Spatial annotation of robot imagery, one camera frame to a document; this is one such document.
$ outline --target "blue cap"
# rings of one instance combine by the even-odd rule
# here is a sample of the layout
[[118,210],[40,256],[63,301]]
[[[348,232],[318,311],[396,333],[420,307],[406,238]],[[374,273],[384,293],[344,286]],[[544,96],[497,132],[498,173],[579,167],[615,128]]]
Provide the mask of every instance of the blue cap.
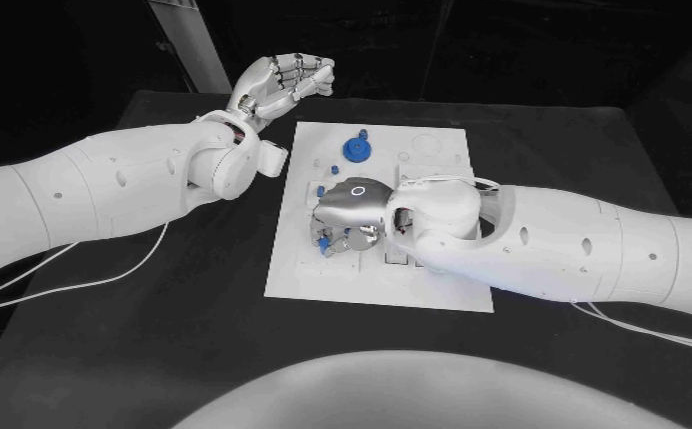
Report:
[[342,145],[342,157],[350,162],[363,162],[370,157],[370,143],[360,137],[345,141]]
[[319,244],[319,254],[324,255],[324,251],[327,250],[327,247],[328,247],[327,237],[324,237],[324,236],[319,237],[318,244]]

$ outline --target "white paper sheet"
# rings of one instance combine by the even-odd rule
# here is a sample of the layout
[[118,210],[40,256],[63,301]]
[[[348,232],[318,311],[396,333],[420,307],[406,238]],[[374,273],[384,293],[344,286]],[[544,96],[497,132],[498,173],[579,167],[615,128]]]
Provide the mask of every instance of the white paper sheet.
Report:
[[[360,129],[367,130],[371,155],[355,164],[344,159],[341,146]],[[298,122],[263,295],[492,312],[484,284],[432,272],[413,260],[384,264],[386,241],[367,251],[348,251],[328,259],[309,242],[316,186],[329,189],[360,176],[394,187],[400,177],[442,173],[472,176],[462,129]]]

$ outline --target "blue object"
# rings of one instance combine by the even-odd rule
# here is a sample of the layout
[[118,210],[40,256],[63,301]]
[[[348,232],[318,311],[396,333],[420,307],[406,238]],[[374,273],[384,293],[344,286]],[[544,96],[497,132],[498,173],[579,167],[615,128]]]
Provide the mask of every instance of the blue object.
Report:
[[367,131],[360,129],[360,133],[353,139],[345,141],[342,145],[342,157],[350,162],[363,162],[370,157],[370,143],[367,142]]
[[328,239],[324,236],[319,237],[318,244],[319,244],[319,254],[324,255],[324,251],[327,250],[327,247],[328,247]]

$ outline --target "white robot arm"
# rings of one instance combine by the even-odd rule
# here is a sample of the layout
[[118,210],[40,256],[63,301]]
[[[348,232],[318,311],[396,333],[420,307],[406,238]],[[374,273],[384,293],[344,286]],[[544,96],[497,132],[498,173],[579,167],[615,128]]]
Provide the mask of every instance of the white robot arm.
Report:
[[[367,179],[337,184],[312,211],[312,241],[321,240],[324,254],[364,250],[384,234],[427,269],[500,289],[551,301],[629,301],[692,314],[690,219],[553,189],[478,190],[461,179],[409,180],[393,191]],[[484,237],[478,217],[494,226]]]
[[286,151],[257,132],[314,93],[331,94],[334,62],[262,57],[224,111],[188,124],[112,131],[0,167],[0,267],[67,243],[142,232],[198,205],[234,199]]

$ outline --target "table surface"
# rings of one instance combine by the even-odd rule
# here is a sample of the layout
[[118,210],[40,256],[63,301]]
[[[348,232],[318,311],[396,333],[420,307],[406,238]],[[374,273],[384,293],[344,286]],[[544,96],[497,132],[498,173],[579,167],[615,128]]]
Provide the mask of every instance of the table surface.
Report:
[[[118,128],[184,123],[227,96],[139,92]],[[291,148],[295,121],[466,130],[475,174],[674,214],[619,109],[410,103],[312,97],[262,132]],[[440,351],[562,376],[692,425],[692,354],[569,305],[492,289],[494,314],[263,297],[285,170],[257,175],[234,201],[169,224],[145,265],[122,280],[22,303],[0,340],[2,427],[169,427],[267,372],[367,350]],[[102,279],[146,254],[159,228],[79,244],[27,293]],[[600,305],[658,331],[688,316]]]

